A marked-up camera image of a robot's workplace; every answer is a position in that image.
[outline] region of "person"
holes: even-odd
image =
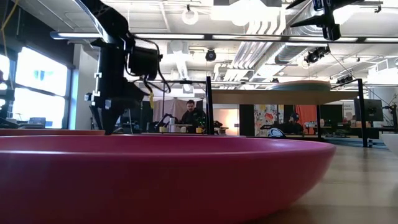
[[[299,121],[299,114],[292,113],[290,115],[289,121],[283,124],[274,123],[271,127],[278,128],[285,134],[303,134],[303,126],[298,123]]]
[[[189,133],[195,133],[196,128],[201,125],[203,121],[206,121],[206,113],[195,107],[195,102],[189,100],[187,102],[187,112],[184,113],[180,122],[182,124],[191,124],[192,126],[187,127]]]

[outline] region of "glass window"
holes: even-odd
[[[34,50],[18,54],[16,83],[65,96],[68,68]]]
[[[10,60],[4,55],[0,55],[0,70],[3,72],[4,80],[8,80],[10,73]]]
[[[64,109],[65,99],[60,96],[15,89],[15,102],[12,106],[15,119],[29,121],[30,118],[45,118],[46,128],[62,128]]]

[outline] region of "poster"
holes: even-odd
[[[269,126],[278,121],[278,117],[279,122],[283,123],[283,105],[254,105],[254,135],[256,137],[267,137]]]

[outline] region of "black robotic arm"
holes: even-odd
[[[98,110],[96,122],[105,134],[111,134],[118,118],[127,108],[138,106],[147,95],[124,77],[124,72],[146,80],[160,73],[159,48],[136,47],[136,38],[129,31],[127,20],[117,10],[100,0],[74,0],[91,18],[101,38],[91,44],[100,48],[98,71],[94,74],[96,88],[87,93],[93,110]]]

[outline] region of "computer monitor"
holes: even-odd
[[[356,120],[361,120],[359,99],[354,100]],[[381,100],[364,100],[364,111],[366,121],[384,121]]]

